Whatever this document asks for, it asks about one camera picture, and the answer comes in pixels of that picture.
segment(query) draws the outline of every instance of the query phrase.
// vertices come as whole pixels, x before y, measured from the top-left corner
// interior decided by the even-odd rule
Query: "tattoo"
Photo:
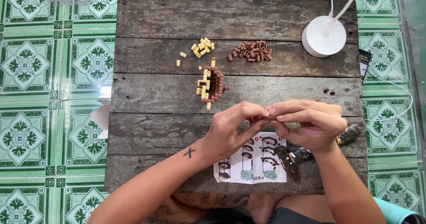
[[[175,215],[175,214],[179,213],[179,212],[171,212],[169,206],[161,205],[161,206],[158,207],[158,209],[160,209],[160,208],[166,208],[168,215]],[[158,219],[159,218],[158,209],[156,211],[154,211],[154,213],[152,213],[144,221],[144,223],[149,223],[149,224],[188,224],[189,223],[188,221],[178,222],[178,221],[169,221],[169,220],[165,220],[165,219]]]
[[[195,149],[192,150],[191,147],[189,147],[188,152],[184,154],[184,156],[188,155],[189,158],[191,158],[191,152],[195,152]]]
[[[250,194],[223,194],[223,193],[189,193],[185,201],[187,205],[200,209],[213,208],[240,208],[247,206]]]

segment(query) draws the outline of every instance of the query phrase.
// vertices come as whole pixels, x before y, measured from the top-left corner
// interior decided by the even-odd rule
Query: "teal object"
[[[382,199],[374,198],[374,200],[385,215],[387,224],[426,224],[426,219],[418,213]]]

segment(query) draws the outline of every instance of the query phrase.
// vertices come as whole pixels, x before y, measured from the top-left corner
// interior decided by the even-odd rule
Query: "instruction sheet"
[[[255,184],[287,182],[287,174],[274,148],[285,139],[275,132],[259,132],[232,156],[216,162],[213,172],[217,182]]]

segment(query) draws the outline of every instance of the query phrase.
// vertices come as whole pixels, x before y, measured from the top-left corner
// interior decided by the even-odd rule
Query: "gray shorts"
[[[322,224],[284,207],[278,207],[268,224]],[[255,224],[247,212],[232,208],[213,209],[192,224]]]

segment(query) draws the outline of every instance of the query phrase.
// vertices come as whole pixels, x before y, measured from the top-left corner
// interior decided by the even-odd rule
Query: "wooden plank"
[[[110,112],[116,113],[205,113],[206,104],[196,95],[198,75],[125,74],[113,75]],[[343,116],[362,117],[361,79],[271,76],[225,76],[231,90],[211,107],[221,112],[248,101],[263,107],[294,99],[338,104]],[[336,95],[324,94],[323,89]]]
[[[334,13],[347,1],[333,0]],[[330,10],[330,0],[118,0],[116,36],[300,42],[306,25]],[[339,21],[346,43],[357,44],[354,2]]]
[[[346,119],[362,132],[355,143],[342,147],[342,152],[345,157],[366,157],[364,118]],[[109,154],[173,155],[207,133],[212,115],[111,113],[109,121]],[[240,130],[248,125],[243,123]],[[262,131],[275,130],[270,124]]]
[[[167,156],[108,155],[106,157],[105,190],[113,192],[120,185],[143,172]],[[367,159],[348,158],[355,172],[367,183]],[[213,167],[208,167],[186,180],[176,192],[223,192],[223,193],[280,193],[324,194],[318,165],[308,161],[299,165],[300,183],[287,178],[286,183],[217,183],[213,176]]]
[[[250,63],[245,58],[227,61],[228,54],[241,41],[212,40],[215,50],[197,58],[190,47],[199,40],[116,38],[114,73],[200,74],[198,66],[205,66],[216,57],[216,66],[225,74],[268,76],[360,77],[358,45],[347,44],[327,58],[316,58],[298,42],[268,42],[273,59]],[[179,56],[187,53],[187,58]],[[182,61],[176,67],[176,59]]]

